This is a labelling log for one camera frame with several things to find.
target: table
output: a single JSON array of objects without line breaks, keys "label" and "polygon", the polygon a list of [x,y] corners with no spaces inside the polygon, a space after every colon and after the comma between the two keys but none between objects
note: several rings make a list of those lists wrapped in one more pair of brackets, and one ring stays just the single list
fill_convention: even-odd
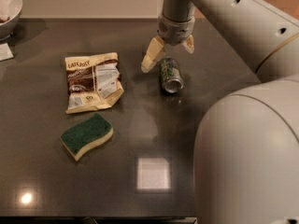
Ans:
[{"label": "table", "polygon": [[[22,19],[0,62],[0,217],[195,217],[197,126],[224,95],[258,83],[205,19],[195,52],[175,47],[184,88],[161,91],[140,63],[156,20]],[[124,95],[110,109],[66,115],[64,58],[118,52]],[[114,128],[74,162],[60,136],[99,113]],[[31,202],[22,202],[30,193]]]}]

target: scouring pad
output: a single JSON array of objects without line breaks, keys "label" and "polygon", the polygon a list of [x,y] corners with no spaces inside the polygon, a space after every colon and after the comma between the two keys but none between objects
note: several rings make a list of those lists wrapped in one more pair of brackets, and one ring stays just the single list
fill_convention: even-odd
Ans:
[{"label": "scouring pad", "polygon": [[112,125],[94,114],[65,131],[61,138],[66,149],[78,161],[87,151],[104,144],[112,134]]}]

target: green can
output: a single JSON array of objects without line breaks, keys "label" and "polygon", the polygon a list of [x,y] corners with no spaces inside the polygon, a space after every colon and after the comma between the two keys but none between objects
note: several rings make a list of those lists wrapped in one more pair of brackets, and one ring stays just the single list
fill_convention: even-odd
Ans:
[{"label": "green can", "polygon": [[176,93],[184,87],[176,59],[166,56],[159,61],[160,82],[162,89],[168,93]]}]

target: can lid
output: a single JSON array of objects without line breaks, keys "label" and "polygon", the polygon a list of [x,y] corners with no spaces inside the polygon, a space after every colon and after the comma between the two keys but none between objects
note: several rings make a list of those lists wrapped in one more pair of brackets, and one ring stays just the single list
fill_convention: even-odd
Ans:
[{"label": "can lid", "polygon": [[184,82],[181,78],[174,77],[168,79],[164,84],[164,89],[169,93],[175,93],[181,90],[184,86]]}]

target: metal bowl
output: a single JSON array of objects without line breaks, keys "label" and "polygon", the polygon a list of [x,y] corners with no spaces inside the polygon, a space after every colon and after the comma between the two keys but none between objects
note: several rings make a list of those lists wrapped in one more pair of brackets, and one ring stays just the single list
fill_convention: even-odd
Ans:
[{"label": "metal bowl", "polygon": [[8,3],[9,14],[2,15],[8,15],[9,20],[0,23],[0,40],[10,37],[13,29],[19,21],[22,8],[22,0],[6,0],[6,3]]}]

